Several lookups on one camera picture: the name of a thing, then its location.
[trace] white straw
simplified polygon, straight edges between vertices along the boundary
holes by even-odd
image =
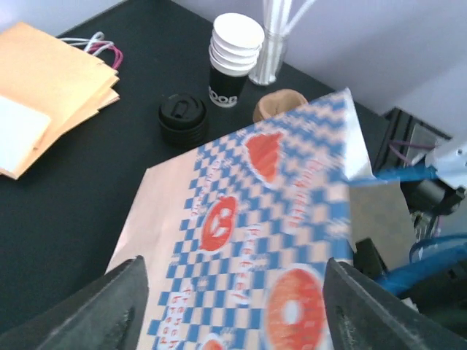
[[[269,27],[266,27],[266,30],[271,33],[277,33],[279,30],[279,24],[281,21],[280,13],[282,7],[282,0],[269,0]]]
[[[273,4],[271,28],[267,28],[271,33],[281,35],[287,25],[289,19],[290,8],[292,7],[292,0],[270,0]],[[264,79],[267,82],[272,82],[276,79],[276,70],[279,66],[281,54],[283,51],[282,42],[269,41],[268,53],[266,56],[266,68]]]
[[[296,26],[297,22],[304,16],[305,12],[314,4],[316,0],[306,0],[303,5],[301,5],[300,9],[298,9],[295,16],[293,16],[292,20],[285,26],[285,30],[283,32],[284,35],[288,35],[293,27]]]
[[[263,24],[264,28],[271,27],[271,0],[263,0]]]

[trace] white paper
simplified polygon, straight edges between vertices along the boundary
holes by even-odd
[[[0,169],[14,174],[49,124],[46,114],[0,96]]]
[[[360,123],[358,122],[357,111],[352,100],[350,90],[346,89],[347,109],[346,109],[346,135],[345,135],[345,176],[349,180],[362,177],[372,177],[370,157],[366,150]]]

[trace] white wall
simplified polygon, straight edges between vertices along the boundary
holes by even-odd
[[[52,35],[84,22],[122,0],[0,0],[0,32],[18,21]]]
[[[209,20],[240,12],[261,22],[260,0],[175,1]],[[467,130],[466,19],[464,0],[317,0],[285,60],[333,88],[350,87],[377,113],[400,106],[459,133]]]

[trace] black paper cup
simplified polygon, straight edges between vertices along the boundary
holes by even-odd
[[[248,74],[256,62],[243,66],[222,64],[212,56],[211,49],[209,47],[211,61],[209,98],[213,104],[219,107],[231,108],[237,104],[245,82],[248,79]]]

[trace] stack of paper bags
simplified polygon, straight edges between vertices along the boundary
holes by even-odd
[[[19,178],[67,131],[119,99],[117,71],[25,23],[0,34],[0,174]]]

